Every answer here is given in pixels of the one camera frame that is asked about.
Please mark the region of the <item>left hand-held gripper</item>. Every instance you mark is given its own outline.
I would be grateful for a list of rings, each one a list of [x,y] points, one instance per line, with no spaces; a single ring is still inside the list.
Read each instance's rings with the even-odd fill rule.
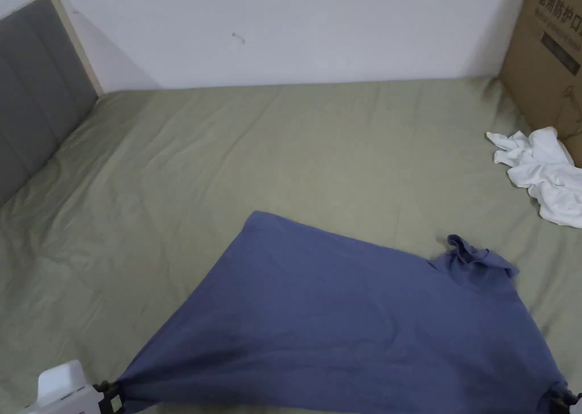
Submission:
[[[118,382],[90,385],[81,363],[72,360],[42,372],[36,401],[28,413],[123,413],[123,393]]]

